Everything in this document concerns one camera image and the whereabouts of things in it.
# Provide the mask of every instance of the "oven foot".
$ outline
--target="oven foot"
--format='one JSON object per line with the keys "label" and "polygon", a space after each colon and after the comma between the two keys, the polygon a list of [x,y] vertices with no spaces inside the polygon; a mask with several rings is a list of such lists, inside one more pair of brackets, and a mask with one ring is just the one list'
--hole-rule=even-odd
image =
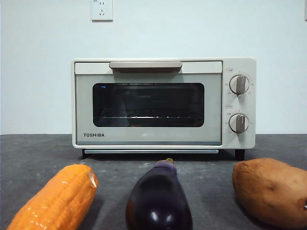
{"label": "oven foot", "polygon": [[237,161],[243,161],[245,156],[245,149],[236,149],[235,158]]}
{"label": "oven foot", "polygon": [[86,154],[85,153],[85,149],[82,149],[82,159],[88,158],[89,156],[91,156],[91,153],[90,154]]}

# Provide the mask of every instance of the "eggplant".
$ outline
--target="eggplant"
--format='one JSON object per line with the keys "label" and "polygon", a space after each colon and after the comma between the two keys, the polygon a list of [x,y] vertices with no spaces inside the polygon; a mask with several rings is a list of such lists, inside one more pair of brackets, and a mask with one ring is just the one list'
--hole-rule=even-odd
{"label": "eggplant", "polygon": [[126,207],[128,230],[192,230],[191,211],[170,158],[158,161],[134,186]]}

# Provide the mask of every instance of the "electrical outlet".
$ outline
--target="electrical outlet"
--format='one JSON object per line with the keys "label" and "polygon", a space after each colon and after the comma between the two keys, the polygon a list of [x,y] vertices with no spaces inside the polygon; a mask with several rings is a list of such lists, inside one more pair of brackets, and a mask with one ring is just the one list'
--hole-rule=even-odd
{"label": "electrical outlet", "polygon": [[307,0],[305,1],[305,21],[307,22]]}
{"label": "electrical outlet", "polygon": [[113,20],[113,0],[91,0],[92,21]]}

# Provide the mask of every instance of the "dark table surface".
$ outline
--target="dark table surface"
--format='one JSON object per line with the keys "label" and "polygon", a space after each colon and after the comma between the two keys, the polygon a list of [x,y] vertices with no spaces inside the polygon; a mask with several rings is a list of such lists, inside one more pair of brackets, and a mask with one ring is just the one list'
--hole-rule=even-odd
{"label": "dark table surface", "polygon": [[[66,165],[89,165],[99,180],[95,200],[79,230],[125,230],[125,207],[137,182],[157,160],[172,157],[185,191],[194,230],[276,229],[250,217],[232,187],[234,151],[219,154],[92,155],[82,159],[71,135],[1,136],[1,220],[5,229],[18,210]],[[307,135],[257,135],[246,160],[270,157],[307,170]]]}

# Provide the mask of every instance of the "sweet potato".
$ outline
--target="sweet potato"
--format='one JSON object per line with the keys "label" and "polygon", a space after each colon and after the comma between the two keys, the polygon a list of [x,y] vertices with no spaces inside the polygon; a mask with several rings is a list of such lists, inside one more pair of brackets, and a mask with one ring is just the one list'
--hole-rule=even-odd
{"label": "sweet potato", "polygon": [[232,176],[238,201],[249,214],[281,228],[307,226],[307,171],[260,158],[235,164]]}

